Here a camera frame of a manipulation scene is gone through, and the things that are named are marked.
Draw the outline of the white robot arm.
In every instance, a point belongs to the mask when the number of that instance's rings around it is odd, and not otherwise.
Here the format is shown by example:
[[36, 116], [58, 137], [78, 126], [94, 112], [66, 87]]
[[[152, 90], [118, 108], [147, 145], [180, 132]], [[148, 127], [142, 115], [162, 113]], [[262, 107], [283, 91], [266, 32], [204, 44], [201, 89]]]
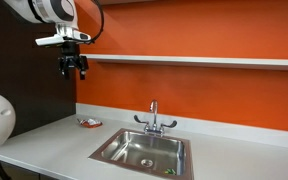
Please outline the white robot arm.
[[[50, 37], [36, 39], [38, 46], [58, 45], [63, 56], [60, 57], [60, 71], [68, 78], [69, 69], [77, 68], [84, 79], [88, 69], [85, 56], [79, 52], [79, 44], [89, 43], [91, 37], [78, 29], [78, 16], [74, 0], [4, 0], [20, 18], [30, 23], [54, 23], [56, 33]], [[0, 147], [11, 135], [15, 126], [16, 114], [11, 103], [0, 95]], [[0, 164], [0, 177], [11, 180]]]

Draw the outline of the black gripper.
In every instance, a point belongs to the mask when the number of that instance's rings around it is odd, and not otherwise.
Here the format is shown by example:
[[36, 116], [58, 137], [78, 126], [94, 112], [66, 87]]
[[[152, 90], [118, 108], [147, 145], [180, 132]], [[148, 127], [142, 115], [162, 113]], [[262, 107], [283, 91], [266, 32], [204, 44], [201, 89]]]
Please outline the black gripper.
[[76, 42], [68, 41], [61, 45], [62, 56], [59, 58], [59, 68], [65, 79], [69, 79], [69, 68], [79, 70], [80, 80], [85, 80], [86, 70], [89, 69], [87, 58], [80, 54], [79, 45]]

